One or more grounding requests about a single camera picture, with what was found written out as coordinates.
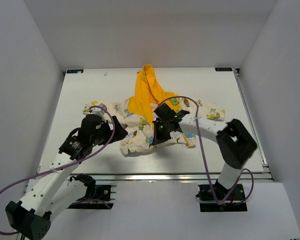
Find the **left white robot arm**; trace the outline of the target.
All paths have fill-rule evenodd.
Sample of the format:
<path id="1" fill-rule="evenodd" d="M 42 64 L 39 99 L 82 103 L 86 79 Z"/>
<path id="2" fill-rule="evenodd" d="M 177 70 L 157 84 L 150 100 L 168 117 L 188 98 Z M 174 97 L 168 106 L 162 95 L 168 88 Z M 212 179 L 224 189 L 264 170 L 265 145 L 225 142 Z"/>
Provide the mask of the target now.
<path id="1" fill-rule="evenodd" d="M 76 200 L 90 201 L 96 195 L 96 181 L 87 174 L 72 177 L 63 190 L 62 184 L 91 155 L 93 147 L 106 146 L 127 136 L 116 116 L 110 120 L 88 114 L 81 126 L 70 132 L 58 149 L 51 173 L 41 177 L 18 202 L 10 201 L 5 212 L 10 226 L 30 240 L 41 240 L 56 216 Z"/>

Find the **yellow patterned child jacket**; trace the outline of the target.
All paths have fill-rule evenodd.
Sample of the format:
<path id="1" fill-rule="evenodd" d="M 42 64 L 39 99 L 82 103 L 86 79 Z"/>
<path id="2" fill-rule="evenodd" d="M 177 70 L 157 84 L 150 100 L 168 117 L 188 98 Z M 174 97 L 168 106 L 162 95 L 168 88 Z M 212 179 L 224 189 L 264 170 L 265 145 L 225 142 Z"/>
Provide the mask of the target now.
<path id="1" fill-rule="evenodd" d="M 174 92 L 165 91 L 156 79 L 155 69 L 145 64 L 137 73 L 134 96 L 120 102 L 98 102 L 96 100 L 85 104 L 84 115 L 105 111 L 116 116 L 121 126 L 128 132 L 121 140 L 119 149 L 124 156 L 133 153 L 149 153 L 154 148 L 154 113 L 161 102 L 167 104 L 175 112 L 181 110 L 197 114 L 200 118 L 223 122 L 226 111 L 213 103 L 201 101 L 192 102 L 184 97 L 178 97 Z"/>

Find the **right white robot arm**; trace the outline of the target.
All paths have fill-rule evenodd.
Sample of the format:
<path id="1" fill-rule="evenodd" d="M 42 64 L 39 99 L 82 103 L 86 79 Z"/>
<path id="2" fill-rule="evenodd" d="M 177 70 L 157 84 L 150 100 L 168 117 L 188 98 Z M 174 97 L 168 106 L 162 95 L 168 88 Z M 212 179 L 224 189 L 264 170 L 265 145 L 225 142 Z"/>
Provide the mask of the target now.
<path id="1" fill-rule="evenodd" d="M 236 180 L 248 159 L 257 149 L 257 143 L 238 119 L 220 122 L 198 117 L 189 111 L 175 112 L 167 104 L 154 110 L 152 144 L 158 145 L 170 140 L 171 133 L 197 135 L 215 142 L 221 152 L 224 165 L 215 182 L 216 195 L 226 200 L 234 193 Z"/>

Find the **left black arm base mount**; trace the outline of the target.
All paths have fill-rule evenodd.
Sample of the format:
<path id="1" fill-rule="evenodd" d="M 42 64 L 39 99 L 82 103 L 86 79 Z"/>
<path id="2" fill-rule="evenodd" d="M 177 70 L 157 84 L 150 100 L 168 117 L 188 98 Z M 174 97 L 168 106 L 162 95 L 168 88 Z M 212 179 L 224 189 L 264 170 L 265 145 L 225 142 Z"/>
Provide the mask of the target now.
<path id="1" fill-rule="evenodd" d="M 87 174 L 71 176 L 68 183 L 82 182 L 86 188 L 83 197 L 73 202 L 68 209 L 77 210 L 111 210 L 116 199 L 117 186 L 114 184 L 98 183 Z"/>

